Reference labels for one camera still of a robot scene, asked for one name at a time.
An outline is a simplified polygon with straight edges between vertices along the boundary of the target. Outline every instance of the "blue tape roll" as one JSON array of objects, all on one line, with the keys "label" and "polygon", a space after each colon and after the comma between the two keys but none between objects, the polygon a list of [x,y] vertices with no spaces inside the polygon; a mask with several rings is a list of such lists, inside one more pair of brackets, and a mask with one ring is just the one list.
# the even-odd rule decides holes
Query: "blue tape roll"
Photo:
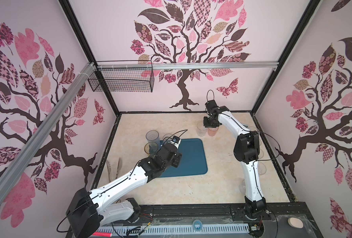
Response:
[{"label": "blue tape roll", "polygon": [[192,223],[192,228],[195,231],[201,231],[202,230],[202,222],[198,219],[194,220]]}]

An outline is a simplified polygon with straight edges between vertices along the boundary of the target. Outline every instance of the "robotic arm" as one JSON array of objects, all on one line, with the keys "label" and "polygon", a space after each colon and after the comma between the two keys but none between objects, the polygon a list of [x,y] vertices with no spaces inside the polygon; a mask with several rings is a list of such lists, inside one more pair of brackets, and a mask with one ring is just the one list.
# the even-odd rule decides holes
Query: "robotic arm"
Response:
[{"label": "robotic arm", "polygon": [[241,163],[246,183],[245,214],[249,219],[256,219],[266,210],[258,175],[259,134],[245,128],[227,107],[218,107],[216,101],[210,100],[205,106],[208,117],[204,117],[204,126],[214,128],[224,125],[236,138],[233,152]]},{"label": "robotic arm", "polygon": [[134,188],[160,177],[169,166],[177,168],[181,159],[178,152],[180,143],[181,139],[173,136],[157,153],[138,161],[131,171],[120,178],[89,192],[85,188],[78,190],[66,211],[73,235],[86,238],[107,223],[119,220],[135,222],[140,206],[134,198],[112,203]]}]

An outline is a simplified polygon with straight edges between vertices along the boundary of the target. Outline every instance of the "table surface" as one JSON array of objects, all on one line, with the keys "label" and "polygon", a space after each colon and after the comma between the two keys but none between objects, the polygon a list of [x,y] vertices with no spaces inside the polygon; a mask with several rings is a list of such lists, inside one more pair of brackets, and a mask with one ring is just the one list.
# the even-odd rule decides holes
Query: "table surface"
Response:
[{"label": "table surface", "polygon": [[[250,113],[233,113],[242,124],[255,126]],[[207,204],[244,203],[240,193],[243,172],[233,155],[236,139],[225,126],[220,126],[214,137],[197,135],[197,123],[205,113],[141,113],[123,114],[112,142],[107,160],[111,164],[111,180],[116,178],[118,159],[121,158],[119,176],[130,171],[138,160],[147,157],[144,146],[145,135],[156,130],[160,139],[165,134],[188,129],[183,138],[200,138],[204,144],[208,172],[203,175],[155,178],[121,199],[133,197],[139,204]],[[264,143],[260,146],[261,159],[270,159]],[[267,171],[260,175],[262,192],[267,202],[289,202],[283,185],[271,161],[263,161]],[[109,182],[107,168],[103,169],[98,186]]]}]

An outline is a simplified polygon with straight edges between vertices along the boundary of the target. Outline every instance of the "black wire mesh basket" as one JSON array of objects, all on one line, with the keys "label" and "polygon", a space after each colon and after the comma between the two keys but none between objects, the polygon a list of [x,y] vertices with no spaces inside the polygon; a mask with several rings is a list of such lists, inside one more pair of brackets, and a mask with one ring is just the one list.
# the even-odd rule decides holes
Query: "black wire mesh basket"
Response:
[{"label": "black wire mesh basket", "polygon": [[90,75],[88,81],[94,92],[152,92],[154,88],[154,70],[152,62],[137,61],[139,64],[102,65]]}]

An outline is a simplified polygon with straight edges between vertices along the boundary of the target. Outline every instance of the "butterfly decal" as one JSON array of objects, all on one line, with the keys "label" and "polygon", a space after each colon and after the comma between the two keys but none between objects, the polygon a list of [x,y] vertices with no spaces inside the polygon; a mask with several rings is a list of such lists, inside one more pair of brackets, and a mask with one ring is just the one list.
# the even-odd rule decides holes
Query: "butterfly decal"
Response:
[{"label": "butterfly decal", "polygon": [[236,86],[238,84],[238,78],[236,78],[235,80],[233,80],[229,87],[218,87],[216,88],[220,93],[222,93],[223,96],[225,96],[227,98],[227,96],[230,94],[230,92],[232,93],[238,93],[238,87]]},{"label": "butterfly decal", "polygon": [[103,122],[103,112],[105,111],[105,109],[103,109],[102,106],[99,105],[99,103],[97,102],[97,100],[94,99],[94,104],[95,104],[95,109],[97,109],[97,115],[94,117],[93,120],[93,125]]}]

